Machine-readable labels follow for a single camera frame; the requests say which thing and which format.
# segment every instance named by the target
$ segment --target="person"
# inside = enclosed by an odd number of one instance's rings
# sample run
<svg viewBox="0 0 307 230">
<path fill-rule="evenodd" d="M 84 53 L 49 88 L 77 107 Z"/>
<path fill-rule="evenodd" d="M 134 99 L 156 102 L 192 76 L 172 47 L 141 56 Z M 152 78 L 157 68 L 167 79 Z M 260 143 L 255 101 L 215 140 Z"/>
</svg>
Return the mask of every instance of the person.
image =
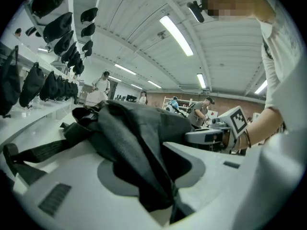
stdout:
<svg viewBox="0 0 307 230">
<path fill-rule="evenodd" d="M 201 128 L 204 122 L 207 123 L 206 114 L 208 112 L 207 107 L 210 104 L 214 105 L 215 102 L 211 97 L 207 97 L 203 102 L 197 102 L 192 107 L 190 114 L 188 115 L 188 120 L 191 122 L 195 129 Z"/>
<path fill-rule="evenodd" d="M 110 82 L 108 80 L 110 73 L 105 71 L 100 78 L 93 81 L 93 91 L 100 91 L 103 93 L 103 100 L 108 100 L 107 94 L 110 91 Z"/>
<path fill-rule="evenodd" d="M 140 103 L 140 104 L 145 104 L 145 105 L 148 104 L 147 92 L 146 92 L 146 91 L 142 91 L 142 92 L 141 92 L 141 98 L 140 98 L 140 100 L 139 100 L 139 103 Z"/>
<path fill-rule="evenodd" d="M 173 99 L 168 102 L 168 104 L 175 107 L 176 109 L 179 109 L 179 104 L 178 104 L 177 100 L 178 100 L 178 98 L 176 96 L 174 96 Z"/>
<path fill-rule="evenodd" d="M 15 31 L 15 36 L 16 37 L 20 37 L 21 35 L 21 28 L 18 28 L 16 31 Z"/>
<path fill-rule="evenodd" d="M 209 16 L 218 20 L 255 18 L 260 23 L 261 56 L 268 86 L 265 109 L 247 128 L 250 145 L 256 144 L 270 137 L 282 124 L 283 118 L 274 106 L 272 93 L 298 64 L 306 47 L 278 0 L 201 0 L 201 5 Z M 247 147 L 248 138 L 242 134 L 234 150 Z"/>
</svg>

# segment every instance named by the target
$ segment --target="ceiling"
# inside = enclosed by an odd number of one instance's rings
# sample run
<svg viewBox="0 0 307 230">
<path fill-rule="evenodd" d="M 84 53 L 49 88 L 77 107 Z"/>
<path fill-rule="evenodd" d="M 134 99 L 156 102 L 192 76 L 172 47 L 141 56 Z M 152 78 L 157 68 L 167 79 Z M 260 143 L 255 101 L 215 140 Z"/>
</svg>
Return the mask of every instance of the ceiling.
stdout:
<svg viewBox="0 0 307 230">
<path fill-rule="evenodd" d="M 197 74 L 202 73 L 207 91 L 265 99 L 266 91 L 254 94 L 265 81 L 259 23 L 254 19 L 214 21 L 206 15 L 205 22 L 198 23 L 186 7 L 189 1 L 194 0 L 73 0 L 78 41 L 86 43 L 92 38 L 94 42 L 85 72 L 100 75 L 109 70 L 124 83 L 163 92 L 181 92 L 179 85 L 184 84 L 199 85 Z M 81 24 L 80 15 L 93 7 L 99 9 L 95 33 L 81 38 L 81 30 L 90 23 Z M 187 57 L 159 22 L 167 14 L 189 43 L 193 56 Z M 162 31 L 163 40 L 157 35 Z M 137 75 L 116 68 L 115 63 Z"/>
</svg>

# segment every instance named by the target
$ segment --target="computer monitor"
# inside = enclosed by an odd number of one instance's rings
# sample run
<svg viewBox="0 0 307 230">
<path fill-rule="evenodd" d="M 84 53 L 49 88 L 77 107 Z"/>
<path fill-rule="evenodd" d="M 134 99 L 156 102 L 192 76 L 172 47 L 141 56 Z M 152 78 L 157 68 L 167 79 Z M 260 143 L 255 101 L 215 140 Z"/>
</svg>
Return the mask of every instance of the computer monitor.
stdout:
<svg viewBox="0 0 307 230">
<path fill-rule="evenodd" d="M 126 97 L 126 101 L 127 102 L 136 102 L 136 97 L 128 94 L 127 97 Z"/>
</svg>

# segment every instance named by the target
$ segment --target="fluorescent light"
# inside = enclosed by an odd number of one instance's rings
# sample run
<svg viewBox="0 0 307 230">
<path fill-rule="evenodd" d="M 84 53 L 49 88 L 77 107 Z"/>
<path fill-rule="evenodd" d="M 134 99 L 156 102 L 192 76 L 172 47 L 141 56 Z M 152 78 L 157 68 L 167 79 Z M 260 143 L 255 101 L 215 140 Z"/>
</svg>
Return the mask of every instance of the fluorescent light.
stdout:
<svg viewBox="0 0 307 230">
<path fill-rule="evenodd" d="M 264 81 L 264 83 L 259 87 L 259 89 L 257 89 L 257 91 L 255 92 L 255 94 L 259 94 L 261 91 L 264 90 L 265 87 L 268 86 L 268 81 Z"/>
<path fill-rule="evenodd" d="M 150 80 L 148 80 L 149 83 L 153 84 L 155 87 L 158 87 L 159 89 L 161 89 L 162 87 L 160 87 L 158 84 L 155 84 L 154 82 L 151 82 Z"/>
<path fill-rule="evenodd" d="M 109 78 L 111 78 L 111 79 L 114 79 L 114 80 L 117 80 L 117 81 L 120 81 L 120 82 L 121 82 L 121 80 L 119 80 L 119 79 L 117 79 L 117 78 L 114 78 L 114 77 L 111 77 L 111 76 L 109 76 Z"/>
<path fill-rule="evenodd" d="M 44 52 L 48 52 L 48 50 L 43 49 L 43 48 L 38 48 L 38 50 L 40 50 L 40 51 L 44 51 Z"/>
<path fill-rule="evenodd" d="M 131 86 L 133 86 L 133 87 L 135 87 L 135 88 L 138 88 L 138 89 L 142 90 L 142 88 L 140 88 L 140 87 L 138 87 L 138 86 L 136 86 L 136 85 L 134 85 L 134 84 L 132 84 Z"/>
<path fill-rule="evenodd" d="M 129 72 L 129 73 L 131 73 L 131 74 L 133 74 L 133 75 L 136 75 L 135 72 L 130 71 L 130 70 L 128 70 L 127 68 L 124 68 L 124 67 L 122 67 L 122 66 L 120 66 L 120 65 L 118 65 L 118 64 L 115 64 L 115 66 L 118 67 L 118 68 L 120 68 L 120 69 L 123 69 L 123 70 L 125 70 L 125 71 L 127 71 L 127 72 Z"/>
<path fill-rule="evenodd" d="M 201 84 L 201 87 L 203 89 L 205 89 L 206 88 L 206 84 L 205 84 L 205 80 L 203 79 L 203 75 L 200 73 L 200 74 L 197 74 L 197 77 L 198 77 L 198 80 L 199 80 L 199 82 Z"/>
<path fill-rule="evenodd" d="M 162 25 L 173 35 L 173 37 L 176 39 L 176 41 L 179 43 L 183 51 L 186 53 L 187 56 L 192 56 L 193 51 L 190 48 L 188 42 L 184 38 L 184 36 L 181 34 L 181 32 L 178 30 L 176 25 L 171 21 L 171 19 L 166 15 L 163 18 L 160 19 L 160 22 Z"/>
</svg>

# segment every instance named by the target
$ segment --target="brown wall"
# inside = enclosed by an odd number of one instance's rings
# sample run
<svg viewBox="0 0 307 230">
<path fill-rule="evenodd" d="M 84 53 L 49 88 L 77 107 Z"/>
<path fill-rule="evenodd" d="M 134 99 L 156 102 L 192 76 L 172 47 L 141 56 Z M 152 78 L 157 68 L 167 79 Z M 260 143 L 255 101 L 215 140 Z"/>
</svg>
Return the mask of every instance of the brown wall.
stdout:
<svg viewBox="0 0 307 230">
<path fill-rule="evenodd" d="M 164 97 L 173 98 L 177 96 L 181 100 L 193 99 L 194 101 L 203 101 L 206 96 L 204 95 L 193 95 L 193 94 L 181 94 L 181 93 L 147 93 L 148 104 L 162 108 Z M 264 109 L 264 105 L 254 102 L 213 97 L 215 105 L 210 106 L 211 111 L 217 111 L 218 115 L 223 114 L 229 109 L 241 106 L 246 118 L 253 117 L 253 113 L 261 113 Z"/>
</svg>

